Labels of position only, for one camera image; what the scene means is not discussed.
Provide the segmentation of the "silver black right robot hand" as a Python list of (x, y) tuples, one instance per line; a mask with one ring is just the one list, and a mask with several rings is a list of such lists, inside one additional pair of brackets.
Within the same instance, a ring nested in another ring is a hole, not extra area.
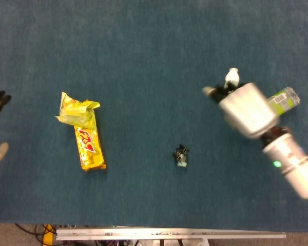
[(243, 136), (258, 139), (279, 124), (279, 116), (254, 83), (204, 87), (203, 93), (223, 111), (225, 119)]

